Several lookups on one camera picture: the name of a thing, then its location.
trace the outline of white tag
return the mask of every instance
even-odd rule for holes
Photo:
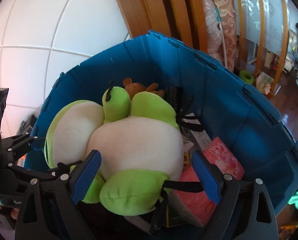
[[[198,120],[184,119],[184,121],[188,122],[188,123],[200,124],[200,122]],[[194,138],[196,139],[196,142],[199,144],[202,151],[204,151],[210,145],[211,139],[205,130],[203,132],[191,131],[191,133],[194,136]]]
[[[146,220],[144,220],[142,217],[140,217],[140,216],[125,216],[124,218],[127,221],[129,221],[131,224],[133,224],[134,226],[139,228],[140,230],[149,234],[150,224]]]

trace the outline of silver screw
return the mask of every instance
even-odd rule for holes
[[[232,180],[232,175],[231,174],[224,174],[224,178],[226,180]]]
[[[60,179],[61,180],[67,180],[69,178],[69,175],[68,174],[62,174],[61,176],[60,176]]]
[[[38,182],[38,179],[32,179],[32,180],[30,181],[30,184],[31,184],[31,185],[35,185],[37,182]]]
[[[263,181],[261,179],[255,179],[255,182],[259,185],[262,185],[263,184]]]

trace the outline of dark wood floor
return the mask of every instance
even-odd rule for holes
[[[298,87],[291,73],[282,73],[279,81],[281,88],[271,103],[280,111],[281,120],[298,140]]]

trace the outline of stuffed animal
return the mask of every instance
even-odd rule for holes
[[[135,94],[145,91],[154,93],[162,98],[164,97],[164,90],[160,89],[159,91],[155,91],[158,88],[157,83],[153,83],[150,86],[146,87],[140,83],[132,83],[131,78],[125,78],[123,80],[123,86],[125,90],[128,92],[131,100],[133,99]]]
[[[46,161],[53,168],[98,150],[102,163],[83,201],[100,201],[118,215],[148,213],[164,181],[181,175],[183,141],[176,113],[155,93],[131,97],[121,87],[110,87],[102,104],[76,101],[55,116],[46,136]]]

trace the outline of brown plush toy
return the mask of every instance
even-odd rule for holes
[[[131,78],[125,78],[123,80],[123,86],[125,87],[125,90],[128,92],[131,100],[137,93],[145,91],[154,93],[162,98],[164,97],[164,90],[160,89],[159,91],[155,91],[158,88],[157,83],[153,83],[150,86],[146,87],[140,83],[132,83]]]

